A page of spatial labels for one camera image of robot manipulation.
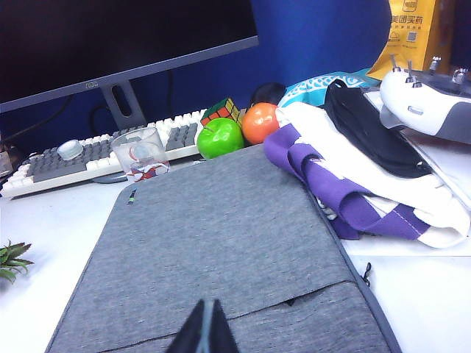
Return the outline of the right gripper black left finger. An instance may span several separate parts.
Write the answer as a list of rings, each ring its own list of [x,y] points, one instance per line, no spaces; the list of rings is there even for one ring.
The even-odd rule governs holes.
[[[200,299],[167,352],[209,352],[209,302]]]

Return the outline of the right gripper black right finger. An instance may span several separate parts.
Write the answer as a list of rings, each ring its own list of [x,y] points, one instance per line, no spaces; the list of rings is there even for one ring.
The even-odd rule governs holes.
[[[201,352],[239,352],[221,302],[205,302],[201,331]]]

